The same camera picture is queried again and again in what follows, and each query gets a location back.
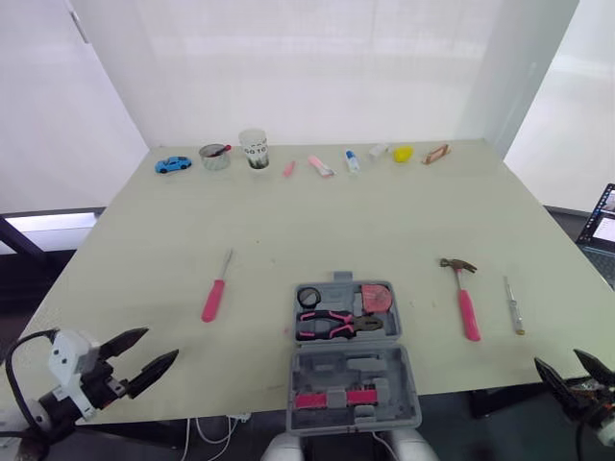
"hammer head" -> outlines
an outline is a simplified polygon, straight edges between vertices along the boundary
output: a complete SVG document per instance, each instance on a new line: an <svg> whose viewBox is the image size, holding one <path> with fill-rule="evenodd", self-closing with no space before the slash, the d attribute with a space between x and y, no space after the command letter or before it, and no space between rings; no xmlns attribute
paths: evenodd
<svg viewBox="0 0 615 461"><path fill-rule="evenodd" d="M466 271L470 271L472 273L477 271L477 268L469 262L461 259L446 259L444 257L440 259L440 267L452 267L456 271L465 269Z"/></svg>

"white cable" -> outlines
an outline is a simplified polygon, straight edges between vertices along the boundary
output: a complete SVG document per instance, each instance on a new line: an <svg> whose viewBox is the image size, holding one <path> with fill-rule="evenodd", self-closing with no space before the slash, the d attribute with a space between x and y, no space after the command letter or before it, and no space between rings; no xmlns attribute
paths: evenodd
<svg viewBox="0 0 615 461"><path fill-rule="evenodd" d="M233 435L233 429L231 429L231 418L229 418L227 416L227 419L229 420L229 435L227 435L227 437L226 437L227 443L224 444L224 447L220 450L220 452L218 454L212 456L210 459L208 459L208 461L214 461L214 460L218 459L220 456L222 456L222 454L224 454L224 452L229 447L229 442L231 441L231 436Z"/></svg>
<svg viewBox="0 0 615 461"><path fill-rule="evenodd" d="M188 444L190 443L190 419L185 420L185 445L184 445L184 454L182 455L182 459L180 461L185 461L185 458L188 455Z"/></svg>
<svg viewBox="0 0 615 461"><path fill-rule="evenodd" d="M194 421L196 421L196 430L199 433L199 436L204 441L206 441L208 444L223 444L224 442L226 442L226 440L229 437L231 437L231 435L233 434L234 430L237 429L237 424L239 423L239 420L234 420L233 428L231 429L231 431L225 437L222 437L219 440L211 440L211 439L208 439L206 437L206 435L203 433L203 429L201 428L201 425L199 424L199 419L195 418Z"/></svg>
<svg viewBox="0 0 615 461"><path fill-rule="evenodd" d="M374 436L374 438L375 438L376 440L378 440L381 444L383 444L383 445L386 447L386 449L388 449L388 452L389 452L389 453L391 453L391 456L393 456L393 459L394 459L395 461L400 461L400 460L399 460L399 458L397 457L397 454L395 454L395 451L393 451L393 449L391 448L391 446L390 446L390 445L388 445L388 444L384 441L384 439L381 439L378 435L376 435L376 432L372 432L372 435Z"/></svg>

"floor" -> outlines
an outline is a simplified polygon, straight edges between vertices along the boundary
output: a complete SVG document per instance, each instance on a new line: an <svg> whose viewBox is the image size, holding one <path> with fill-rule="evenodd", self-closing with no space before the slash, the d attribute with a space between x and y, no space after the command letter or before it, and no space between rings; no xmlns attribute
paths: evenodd
<svg viewBox="0 0 615 461"><path fill-rule="evenodd" d="M577 237L583 217L561 212L552 212L552 216L571 238ZM0 256L0 273L8 274L0 281L0 353L18 337L53 282L35 274L27 263L10 259L11 256ZM52 254L62 263L71 256L72 252ZM566 422L549 395L526 400L479 420L471 417L467 395L462 393L424 396L421 408L423 424L420 432L443 461L576 459L575 427ZM185 428L182 421L168 424ZM202 418L201 424L211 439L223 437L226 433L226 419L223 417ZM283 411L257 413L246 424L239 424L227 451L218 459L259 460L269 441L283 431ZM585 435L587 460L613 459L615 452L603 447L593 434ZM314 437L308 443L309 460L387 459L369 434ZM186 461L207 461L221 447L203 442L192 430ZM55 445L48 460L179 461L182 450L183 447L160 448L100 433L78 432ZM0 460L11 459L8 454L6 450L0 450Z"/></svg>

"gray tool case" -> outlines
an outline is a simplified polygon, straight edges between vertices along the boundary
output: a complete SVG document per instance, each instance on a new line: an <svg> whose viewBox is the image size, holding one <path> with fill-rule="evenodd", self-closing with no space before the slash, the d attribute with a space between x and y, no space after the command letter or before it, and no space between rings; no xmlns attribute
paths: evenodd
<svg viewBox="0 0 615 461"><path fill-rule="evenodd" d="M371 314L382 320L381 328L357 331L350 339L299 339L298 331L322 334L343 325L324 319L301 321L303 313L329 310L350 311L355 317L365 315L361 295L365 284L384 286L391 293L389 310ZM305 288L319 293L315 307L300 304L299 295ZM396 344L402 326L391 284L355 281L351 272L335 272L333 282L298 285L294 298L293 337L298 349L290 363L286 430L308 436L419 426L421 408L410 362L406 349ZM347 392L356 396L353 391L357 390L369 391L361 395L375 398L348 402ZM309 406L320 406L307 408L306 399L311 402Z"/></svg>

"laptop screen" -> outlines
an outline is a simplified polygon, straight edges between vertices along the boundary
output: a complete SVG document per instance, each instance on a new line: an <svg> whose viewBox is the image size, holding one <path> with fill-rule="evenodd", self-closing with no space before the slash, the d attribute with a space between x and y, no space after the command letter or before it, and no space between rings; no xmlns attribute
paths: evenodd
<svg viewBox="0 0 615 461"><path fill-rule="evenodd" d="M604 190L577 243L615 253L615 184Z"/></svg>

